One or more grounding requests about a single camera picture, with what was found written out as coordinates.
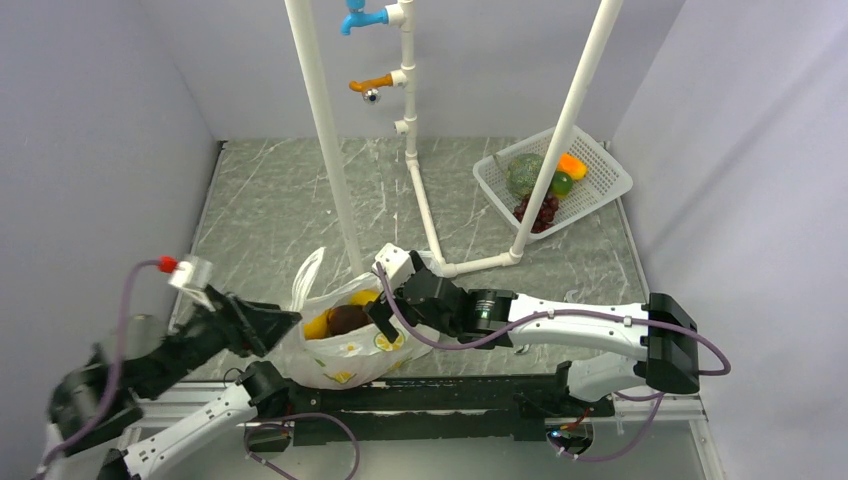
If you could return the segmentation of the white printed plastic bag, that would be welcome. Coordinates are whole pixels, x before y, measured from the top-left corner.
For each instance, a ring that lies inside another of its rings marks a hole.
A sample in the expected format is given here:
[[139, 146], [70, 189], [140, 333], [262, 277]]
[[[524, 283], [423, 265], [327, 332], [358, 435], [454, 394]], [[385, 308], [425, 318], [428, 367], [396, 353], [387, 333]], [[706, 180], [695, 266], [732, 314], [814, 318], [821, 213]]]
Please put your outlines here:
[[351, 389], [376, 380], [432, 350], [431, 346], [411, 336], [396, 318], [391, 319], [399, 332], [395, 342], [389, 342], [373, 324], [345, 335], [306, 340], [303, 326], [325, 310], [339, 306], [360, 290], [382, 292], [378, 277], [364, 273], [330, 293], [310, 297], [325, 251], [320, 247], [304, 260], [292, 285], [291, 305], [298, 309], [302, 320], [270, 355], [270, 362], [284, 377], [310, 388]]

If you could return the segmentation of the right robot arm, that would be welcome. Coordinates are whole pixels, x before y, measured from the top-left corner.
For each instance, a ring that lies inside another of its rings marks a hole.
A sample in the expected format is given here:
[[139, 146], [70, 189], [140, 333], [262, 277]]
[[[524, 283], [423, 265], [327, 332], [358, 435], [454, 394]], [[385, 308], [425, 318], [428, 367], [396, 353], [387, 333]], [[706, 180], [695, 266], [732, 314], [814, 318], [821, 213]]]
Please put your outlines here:
[[382, 292], [366, 307], [384, 337], [408, 333], [442, 350], [560, 345], [599, 351], [557, 369], [551, 401], [574, 415], [588, 403], [640, 386], [675, 395], [700, 390], [698, 327], [671, 296], [644, 304], [563, 303], [510, 290], [466, 290], [428, 269], [415, 252], [392, 249], [373, 266]]

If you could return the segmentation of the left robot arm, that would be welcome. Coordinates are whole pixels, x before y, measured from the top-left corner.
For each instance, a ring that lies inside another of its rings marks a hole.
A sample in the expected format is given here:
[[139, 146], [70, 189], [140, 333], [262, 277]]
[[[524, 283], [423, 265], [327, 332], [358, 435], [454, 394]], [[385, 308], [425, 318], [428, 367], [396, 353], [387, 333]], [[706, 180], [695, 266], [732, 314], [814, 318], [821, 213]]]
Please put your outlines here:
[[113, 345], [94, 347], [88, 363], [53, 390], [48, 424], [57, 436], [36, 471], [44, 479], [62, 458], [101, 446], [141, 417], [139, 400], [155, 400], [222, 351], [267, 355], [301, 316], [273, 304], [248, 302], [206, 287], [189, 319], [175, 330], [131, 345], [128, 333], [141, 317], [125, 318]]

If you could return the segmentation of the yellow fake bananas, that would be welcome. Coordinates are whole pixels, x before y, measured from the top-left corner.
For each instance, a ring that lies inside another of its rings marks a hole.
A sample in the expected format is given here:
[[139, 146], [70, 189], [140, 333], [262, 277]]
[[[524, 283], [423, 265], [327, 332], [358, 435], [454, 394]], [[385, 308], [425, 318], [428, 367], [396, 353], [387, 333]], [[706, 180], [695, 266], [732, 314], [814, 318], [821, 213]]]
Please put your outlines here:
[[[364, 306], [369, 301], [375, 300], [378, 295], [379, 293], [374, 290], [360, 290], [358, 292], [355, 292], [349, 300], [343, 302], [339, 306], [361, 305], [364, 308]], [[325, 338], [331, 338], [327, 332], [327, 318], [332, 308], [325, 310], [323, 313], [321, 313], [320, 315], [318, 315], [313, 320], [303, 326], [304, 338], [306, 340], [321, 340]]]

